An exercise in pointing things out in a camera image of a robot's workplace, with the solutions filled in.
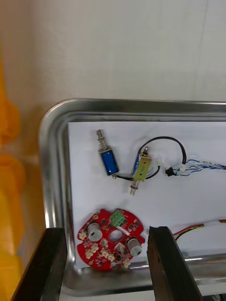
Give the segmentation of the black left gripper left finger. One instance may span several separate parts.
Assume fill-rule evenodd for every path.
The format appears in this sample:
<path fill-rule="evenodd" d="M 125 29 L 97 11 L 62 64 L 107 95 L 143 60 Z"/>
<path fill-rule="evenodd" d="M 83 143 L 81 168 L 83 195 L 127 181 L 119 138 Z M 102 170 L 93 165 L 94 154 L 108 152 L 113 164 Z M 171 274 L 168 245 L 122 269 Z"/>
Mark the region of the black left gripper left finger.
<path fill-rule="evenodd" d="M 13 301 L 57 301 L 67 261 L 63 228 L 48 228 L 26 267 L 12 297 Z"/>

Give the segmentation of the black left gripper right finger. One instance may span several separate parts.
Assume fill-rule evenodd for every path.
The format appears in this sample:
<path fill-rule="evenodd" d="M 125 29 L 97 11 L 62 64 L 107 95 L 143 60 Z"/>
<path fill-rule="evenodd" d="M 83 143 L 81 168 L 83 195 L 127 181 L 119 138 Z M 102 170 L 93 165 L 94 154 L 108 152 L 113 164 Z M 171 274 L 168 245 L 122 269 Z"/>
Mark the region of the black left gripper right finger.
<path fill-rule="evenodd" d="M 202 294 L 168 227 L 150 227 L 147 258 L 157 301 L 202 301 Z"/>

